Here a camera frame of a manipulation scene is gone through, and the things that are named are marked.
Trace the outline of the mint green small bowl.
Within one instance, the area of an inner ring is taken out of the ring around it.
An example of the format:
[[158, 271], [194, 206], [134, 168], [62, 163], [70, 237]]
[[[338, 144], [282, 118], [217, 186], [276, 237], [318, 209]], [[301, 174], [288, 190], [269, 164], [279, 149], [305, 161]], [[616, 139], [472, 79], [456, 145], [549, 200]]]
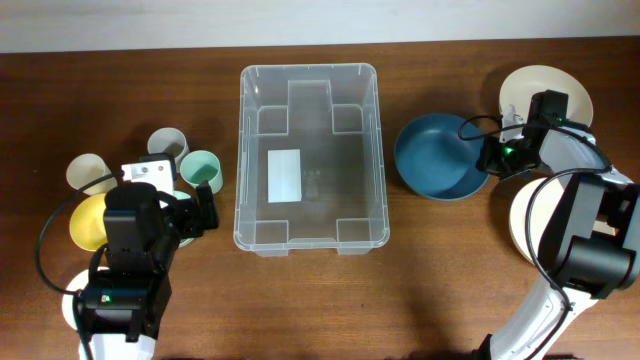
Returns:
[[181, 235], [179, 241], [179, 247], [183, 248], [189, 245], [193, 240], [193, 210], [191, 208], [192, 196], [186, 192], [175, 190], [173, 193], [177, 200], [186, 200], [187, 203], [175, 210], [173, 213], [173, 224], [177, 227], [179, 234]]

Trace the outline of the mint green plastic cup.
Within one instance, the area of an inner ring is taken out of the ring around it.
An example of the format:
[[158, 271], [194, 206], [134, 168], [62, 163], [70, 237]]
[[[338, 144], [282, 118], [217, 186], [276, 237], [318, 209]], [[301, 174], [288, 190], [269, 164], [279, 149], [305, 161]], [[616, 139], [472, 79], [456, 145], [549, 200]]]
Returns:
[[180, 164], [182, 178], [192, 187], [206, 182], [213, 194], [223, 187], [221, 162], [212, 152], [197, 150], [190, 152]]

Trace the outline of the cream bowl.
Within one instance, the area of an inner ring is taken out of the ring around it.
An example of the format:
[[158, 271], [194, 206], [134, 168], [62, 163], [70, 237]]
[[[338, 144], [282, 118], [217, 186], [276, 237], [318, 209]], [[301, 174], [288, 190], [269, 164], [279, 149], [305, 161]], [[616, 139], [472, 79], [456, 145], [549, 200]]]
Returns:
[[[516, 194], [509, 212], [509, 231], [512, 241], [519, 253], [530, 264], [532, 264], [532, 258], [525, 239], [526, 210], [533, 192], [543, 181], [544, 178], [540, 178], [525, 185]], [[542, 189], [534, 202], [530, 230], [535, 252], [538, 252], [540, 238], [563, 193], [562, 180], [556, 179]]]

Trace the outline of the beige bowl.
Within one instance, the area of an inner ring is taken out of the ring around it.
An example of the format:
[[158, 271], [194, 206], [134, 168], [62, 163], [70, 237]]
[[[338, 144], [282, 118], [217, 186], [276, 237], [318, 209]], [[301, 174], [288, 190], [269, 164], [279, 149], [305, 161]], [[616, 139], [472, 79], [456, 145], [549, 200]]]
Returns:
[[569, 96], [567, 118], [570, 121], [591, 126], [594, 116], [591, 97], [586, 88], [570, 74], [545, 65], [530, 65], [509, 74], [501, 85], [499, 109], [505, 112], [510, 105], [515, 113], [525, 119], [532, 96], [546, 90]]

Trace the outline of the dark blue bowl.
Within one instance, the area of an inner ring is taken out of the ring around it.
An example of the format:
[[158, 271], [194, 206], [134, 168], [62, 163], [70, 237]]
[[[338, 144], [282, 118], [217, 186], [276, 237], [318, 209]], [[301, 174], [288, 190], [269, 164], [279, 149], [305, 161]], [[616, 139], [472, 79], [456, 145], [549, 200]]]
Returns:
[[[410, 121], [394, 146], [396, 168], [415, 193], [439, 201], [458, 201], [477, 193], [489, 175], [476, 168], [480, 130], [460, 116], [431, 113]], [[462, 140], [458, 131], [463, 131]]]

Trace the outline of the grey plastic cup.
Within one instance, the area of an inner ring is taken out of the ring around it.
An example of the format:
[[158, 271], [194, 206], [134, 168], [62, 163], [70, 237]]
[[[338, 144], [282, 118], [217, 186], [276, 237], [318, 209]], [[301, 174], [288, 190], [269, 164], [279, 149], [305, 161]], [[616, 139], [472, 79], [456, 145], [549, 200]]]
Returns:
[[172, 127], [160, 128], [153, 132], [147, 141], [149, 154], [167, 152], [174, 157], [176, 171], [180, 172], [180, 166], [184, 158], [190, 153], [190, 148], [185, 135]]

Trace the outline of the white plastic cup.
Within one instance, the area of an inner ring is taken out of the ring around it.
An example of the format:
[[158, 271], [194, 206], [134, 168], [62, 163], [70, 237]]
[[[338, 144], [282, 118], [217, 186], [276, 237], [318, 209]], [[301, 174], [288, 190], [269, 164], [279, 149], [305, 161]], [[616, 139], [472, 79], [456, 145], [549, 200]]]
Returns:
[[[111, 170], [100, 156], [93, 153], [85, 153], [76, 157], [68, 165], [66, 180], [73, 189], [80, 189], [91, 181], [110, 173]], [[117, 180], [110, 178], [88, 188], [84, 193], [89, 196], [107, 193], [117, 185]]]

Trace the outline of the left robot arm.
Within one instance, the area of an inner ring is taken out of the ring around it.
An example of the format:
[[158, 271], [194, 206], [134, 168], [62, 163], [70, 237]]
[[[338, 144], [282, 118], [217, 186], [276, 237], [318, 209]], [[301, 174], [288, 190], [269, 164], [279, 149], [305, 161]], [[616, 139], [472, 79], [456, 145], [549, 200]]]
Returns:
[[196, 190], [196, 198], [180, 200], [139, 182], [106, 194], [107, 243], [93, 255], [88, 283], [72, 302], [82, 359], [153, 357], [180, 241], [219, 226], [210, 186]]

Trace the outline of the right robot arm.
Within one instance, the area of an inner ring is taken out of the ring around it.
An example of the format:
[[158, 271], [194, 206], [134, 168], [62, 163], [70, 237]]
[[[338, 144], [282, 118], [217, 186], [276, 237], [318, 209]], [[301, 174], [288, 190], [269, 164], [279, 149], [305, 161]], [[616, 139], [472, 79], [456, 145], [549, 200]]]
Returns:
[[[563, 195], [539, 240], [525, 243], [539, 276], [511, 321], [488, 335], [485, 359], [539, 359], [572, 319], [639, 274], [639, 187], [619, 174], [568, 97], [546, 90], [528, 119], [497, 117], [481, 132], [444, 114], [412, 120], [394, 156], [404, 181], [429, 198], [456, 200], [470, 174], [507, 179], [532, 169], [561, 180]], [[340, 95], [324, 80], [275, 91], [243, 85], [233, 238], [246, 251], [284, 255], [334, 248], [364, 254], [390, 238], [376, 87]]]

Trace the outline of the white plate under arm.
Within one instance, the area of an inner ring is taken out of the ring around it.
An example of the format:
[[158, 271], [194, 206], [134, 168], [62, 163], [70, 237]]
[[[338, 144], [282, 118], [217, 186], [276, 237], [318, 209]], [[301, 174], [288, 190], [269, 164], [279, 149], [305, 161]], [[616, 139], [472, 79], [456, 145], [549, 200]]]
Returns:
[[[75, 292], [79, 289], [83, 289], [89, 282], [89, 271], [83, 270], [78, 273], [71, 282], [67, 285], [68, 291]], [[66, 323], [73, 330], [77, 329], [76, 322], [73, 315], [73, 296], [64, 295], [61, 303], [62, 315]]]

